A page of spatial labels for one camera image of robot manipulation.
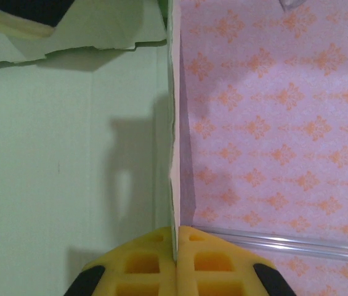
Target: square hole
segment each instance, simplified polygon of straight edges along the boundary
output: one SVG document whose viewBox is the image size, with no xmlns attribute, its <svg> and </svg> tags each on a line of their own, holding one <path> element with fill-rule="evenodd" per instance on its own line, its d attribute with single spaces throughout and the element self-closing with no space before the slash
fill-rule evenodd
<svg viewBox="0 0 348 296">
<path fill-rule="evenodd" d="M 120 284 L 116 296 L 158 296 L 159 284 Z"/>
<path fill-rule="evenodd" d="M 233 271 L 231 259 L 222 252 L 200 252 L 194 257 L 195 271 Z"/>
<path fill-rule="evenodd" d="M 245 296 L 239 282 L 199 282 L 198 296 Z"/>
<path fill-rule="evenodd" d="M 203 237 L 197 236 L 196 234 L 191 234 L 188 238 L 191 242 L 201 242 L 205 241 Z"/>
<path fill-rule="evenodd" d="M 154 253 L 133 253 L 127 259 L 126 273 L 159 273 L 159 257 Z"/>
<path fill-rule="evenodd" d="M 164 241 L 164 236 L 162 234 L 160 234 L 160 233 L 154 234 L 153 236 L 151 236 L 149 238 L 149 241 L 151 241 L 151 242 L 162 242 L 162 241 Z"/>
</svg>

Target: black rubber corner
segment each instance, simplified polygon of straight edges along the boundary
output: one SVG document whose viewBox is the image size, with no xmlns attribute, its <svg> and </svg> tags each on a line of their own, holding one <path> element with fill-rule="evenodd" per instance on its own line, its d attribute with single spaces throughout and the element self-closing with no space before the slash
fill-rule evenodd
<svg viewBox="0 0 348 296">
<path fill-rule="evenodd" d="M 296 296 L 292 288 L 277 271 L 262 263 L 253 265 L 254 271 L 270 296 Z"/>
<path fill-rule="evenodd" d="M 65 292 L 64 296 L 92 296 L 104 271 L 105 267 L 101 265 L 82 271 L 68 288 L 67 292 Z"/>
<path fill-rule="evenodd" d="M 56 27 L 74 0 L 0 0 L 0 11 Z"/>
</svg>

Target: white paper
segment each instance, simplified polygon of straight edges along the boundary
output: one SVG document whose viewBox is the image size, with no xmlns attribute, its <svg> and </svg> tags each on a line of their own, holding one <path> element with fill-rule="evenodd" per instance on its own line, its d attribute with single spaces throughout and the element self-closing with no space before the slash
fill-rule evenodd
<svg viewBox="0 0 348 296">
<path fill-rule="evenodd" d="M 170 171 L 172 188 L 172 244 L 173 257 L 176 261 L 180 226 L 180 149 L 179 149 L 179 58 L 180 58 L 180 1 L 169 3 L 169 94 L 172 96 L 174 109 L 174 143 L 172 146 L 172 164 Z"/>
<path fill-rule="evenodd" d="M 0 33 L 0 62 L 26 62 L 69 48 L 132 49 L 166 39 L 157 0 L 76 0 L 49 38 L 29 41 Z"/>
</svg>

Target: pink wallpaper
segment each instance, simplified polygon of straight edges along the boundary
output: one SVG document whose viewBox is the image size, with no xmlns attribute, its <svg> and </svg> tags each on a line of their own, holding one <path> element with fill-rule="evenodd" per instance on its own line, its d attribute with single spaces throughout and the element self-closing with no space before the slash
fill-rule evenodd
<svg viewBox="0 0 348 296">
<path fill-rule="evenodd" d="M 182 46 L 194 224 L 348 242 L 348 1 L 182 0 Z"/>
<path fill-rule="evenodd" d="M 256 251 L 272 260 L 297 296 L 348 296 L 348 262 Z"/>
</svg>

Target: clear plastic rod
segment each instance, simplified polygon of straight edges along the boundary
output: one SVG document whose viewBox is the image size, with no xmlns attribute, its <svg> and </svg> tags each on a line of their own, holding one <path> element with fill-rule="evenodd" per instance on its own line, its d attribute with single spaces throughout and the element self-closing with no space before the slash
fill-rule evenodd
<svg viewBox="0 0 348 296">
<path fill-rule="evenodd" d="M 247 249 L 264 249 L 348 261 L 348 243 L 193 226 Z"/>
</svg>

